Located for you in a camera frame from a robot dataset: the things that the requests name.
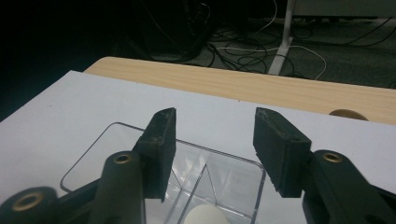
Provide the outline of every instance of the white round object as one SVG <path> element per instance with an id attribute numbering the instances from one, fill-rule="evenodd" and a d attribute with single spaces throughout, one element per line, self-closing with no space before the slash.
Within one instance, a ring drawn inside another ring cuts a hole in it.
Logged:
<path id="1" fill-rule="evenodd" d="M 212 204 L 201 204 L 191 209 L 184 224 L 229 224 L 219 208 Z"/>

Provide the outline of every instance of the transparent plastic container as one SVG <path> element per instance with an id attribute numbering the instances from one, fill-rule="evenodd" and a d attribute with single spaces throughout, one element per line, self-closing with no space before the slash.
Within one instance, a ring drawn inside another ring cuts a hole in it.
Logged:
<path id="1" fill-rule="evenodd" d="M 144 130 L 113 123 L 64 175 L 67 192 L 100 178 L 108 156 L 131 150 Z M 177 140 L 165 201 L 146 199 L 148 224 L 183 223 L 197 205 L 219 208 L 229 223 L 255 223 L 265 172 L 262 165 L 210 148 Z"/>

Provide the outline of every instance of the white table surface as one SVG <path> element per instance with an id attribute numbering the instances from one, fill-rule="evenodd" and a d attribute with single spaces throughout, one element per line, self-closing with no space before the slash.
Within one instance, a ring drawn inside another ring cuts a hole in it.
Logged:
<path id="1" fill-rule="evenodd" d="M 146 128 L 155 112 L 177 109 L 177 138 L 259 161 L 256 107 L 281 113 L 313 142 L 349 157 L 367 180 L 396 192 L 396 126 L 176 91 L 70 71 L 0 123 L 0 203 L 30 187 L 58 196 L 62 176 L 111 123 Z M 281 199 L 267 179 L 257 223 L 305 223 L 301 199 Z"/>

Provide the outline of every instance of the wooden desk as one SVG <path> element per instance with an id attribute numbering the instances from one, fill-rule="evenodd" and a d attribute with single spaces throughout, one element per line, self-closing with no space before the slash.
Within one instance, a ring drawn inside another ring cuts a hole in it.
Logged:
<path id="1" fill-rule="evenodd" d="M 396 124 L 395 90 L 114 57 L 85 73 L 322 114 L 350 109 L 370 121 Z"/>

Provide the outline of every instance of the floor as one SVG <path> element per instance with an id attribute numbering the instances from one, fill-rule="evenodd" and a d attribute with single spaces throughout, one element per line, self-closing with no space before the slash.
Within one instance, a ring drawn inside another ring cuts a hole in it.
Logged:
<path id="1" fill-rule="evenodd" d="M 97 11 L 88 13 L 87 8 L 34 5 L 7 18 L 17 22 L 7 25 L 3 33 L 8 35 L 1 56 L 0 121 L 69 70 L 82 72 L 105 56 L 139 58 L 125 43 L 125 32 L 114 26 L 115 19 L 106 20 L 108 17 Z M 396 20 L 381 25 L 384 21 L 387 18 L 295 18 L 292 45 L 299 47 L 290 49 L 280 75 L 395 89 Z M 269 22 L 270 18 L 249 19 L 241 31 L 220 20 L 199 55 L 182 63 L 267 76 L 276 54 L 271 49 L 279 47 L 283 19 Z M 357 46 L 375 42 L 379 43 Z"/>

